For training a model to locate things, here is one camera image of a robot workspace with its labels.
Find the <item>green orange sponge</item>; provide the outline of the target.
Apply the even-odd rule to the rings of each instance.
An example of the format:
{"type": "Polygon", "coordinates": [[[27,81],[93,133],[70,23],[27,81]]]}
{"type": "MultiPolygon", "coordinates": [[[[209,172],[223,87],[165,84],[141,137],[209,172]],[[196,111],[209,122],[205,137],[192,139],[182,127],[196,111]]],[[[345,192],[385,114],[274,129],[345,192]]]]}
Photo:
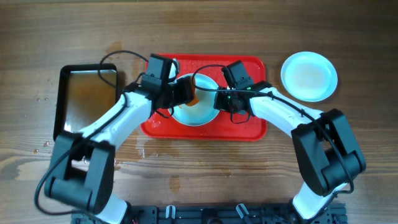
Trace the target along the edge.
{"type": "Polygon", "coordinates": [[[199,102],[199,99],[196,95],[196,87],[195,87],[196,81],[194,78],[191,78],[191,84],[190,84],[190,88],[191,88],[191,94],[192,94],[192,99],[186,103],[187,106],[194,106],[199,102]]]}

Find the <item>white plate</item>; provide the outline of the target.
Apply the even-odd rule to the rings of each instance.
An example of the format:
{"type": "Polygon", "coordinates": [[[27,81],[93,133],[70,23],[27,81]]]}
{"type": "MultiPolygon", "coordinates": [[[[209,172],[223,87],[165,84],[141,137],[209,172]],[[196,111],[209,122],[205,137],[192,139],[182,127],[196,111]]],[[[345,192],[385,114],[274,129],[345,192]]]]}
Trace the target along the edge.
{"type": "Polygon", "coordinates": [[[280,79],[294,98],[319,102],[330,97],[338,86],[338,74],[333,64],[315,52],[297,52],[282,64],[280,79]]]}
{"type": "MultiPolygon", "coordinates": [[[[195,75],[196,86],[217,89],[218,84],[210,77],[197,73],[195,75]]],[[[198,103],[193,106],[186,104],[174,107],[173,119],[186,126],[202,126],[216,118],[219,110],[214,109],[216,92],[195,89],[198,103]]]]}

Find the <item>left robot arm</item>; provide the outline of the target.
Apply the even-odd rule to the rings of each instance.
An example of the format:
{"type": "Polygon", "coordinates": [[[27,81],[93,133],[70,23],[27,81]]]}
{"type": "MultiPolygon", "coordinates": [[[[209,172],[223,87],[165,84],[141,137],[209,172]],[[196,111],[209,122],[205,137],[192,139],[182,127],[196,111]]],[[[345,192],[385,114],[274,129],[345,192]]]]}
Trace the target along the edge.
{"type": "Polygon", "coordinates": [[[133,223],[131,204],[113,194],[116,151],[157,109],[194,99],[192,77],[174,81],[144,75],[126,86],[119,101],[102,117],[77,133],[62,131],[55,140],[49,168],[35,191],[73,206],[84,221],[133,223]]]}

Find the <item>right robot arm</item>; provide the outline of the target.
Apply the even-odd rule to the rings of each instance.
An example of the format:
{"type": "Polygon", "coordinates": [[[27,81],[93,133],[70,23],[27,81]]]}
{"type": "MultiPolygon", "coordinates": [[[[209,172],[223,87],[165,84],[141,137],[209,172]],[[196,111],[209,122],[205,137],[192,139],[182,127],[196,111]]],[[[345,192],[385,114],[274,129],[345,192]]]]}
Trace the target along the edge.
{"type": "Polygon", "coordinates": [[[317,218],[340,194],[352,193],[354,178],[366,170],[348,119],[338,109],[308,108],[264,81],[242,90],[218,88],[214,107],[264,119],[291,137],[304,181],[292,206],[303,221],[317,218]]]}

